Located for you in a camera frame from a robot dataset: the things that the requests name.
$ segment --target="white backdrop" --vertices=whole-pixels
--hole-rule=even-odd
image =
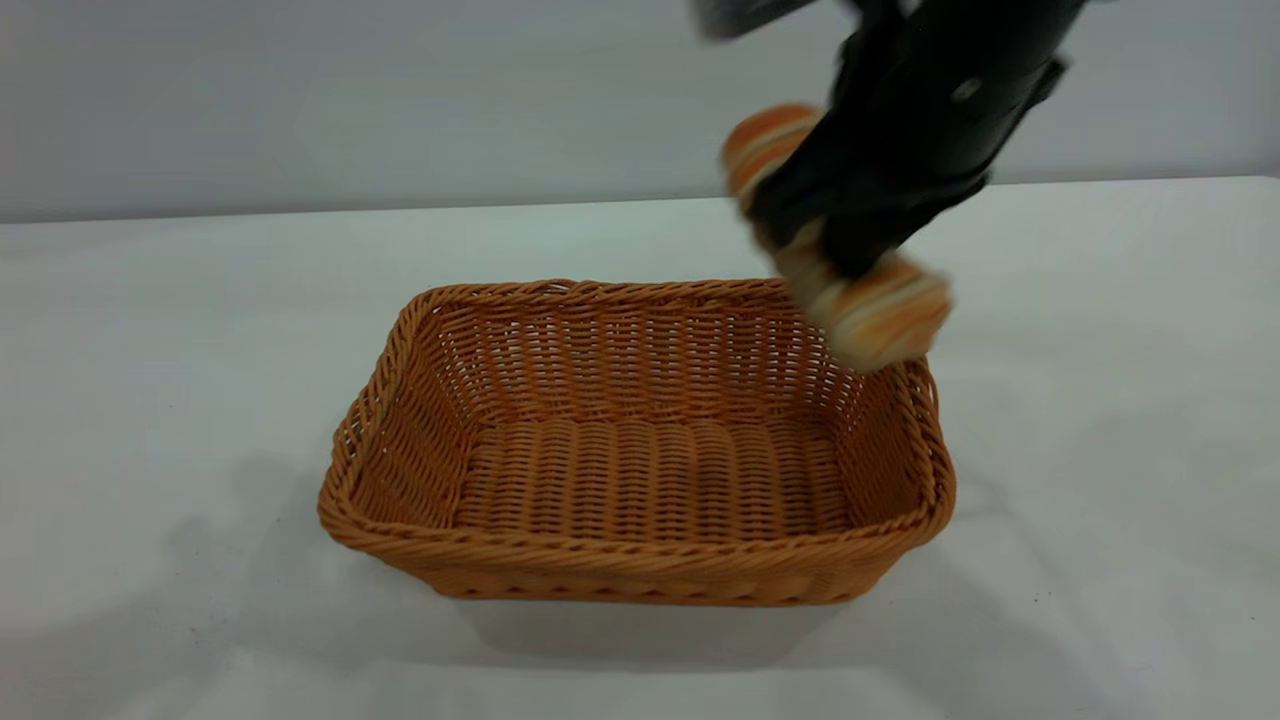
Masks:
[[[819,100],[826,0],[733,45],[685,0],[0,0],[0,220],[719,192]],[[1005,181],[1280,168],[1280,3],[1093,4]]]

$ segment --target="bread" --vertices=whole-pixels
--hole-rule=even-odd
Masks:
[[[782,167],[820,118],[820,110],[810,105],[778,105],[730,133],[721,161],[744,214],[755,188]],[[822,252],[823,228],[823,219],[814,218],[790,242],[778,242],[753,223],[756,242],[773,258],[809,320],[826,332],[836,360],[872,372],[928,352],[951,314],[947,279],[896,250],[881,256],[864,277],[845,278]]]

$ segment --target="white tablecloth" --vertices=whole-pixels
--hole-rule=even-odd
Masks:
[[[0,228],[0,715],[1276,717],[1280,181],[995,187],[911,247],[955,520],[718,610],[444,600],[315,496],[416,292],[765,273],[727,201]]]

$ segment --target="wicker basket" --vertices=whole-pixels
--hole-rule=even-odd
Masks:
[[[334,437],[338,542],[467,598],[859,596],[951,516],[923,361],[859,375],[776,281],[458,286]]]

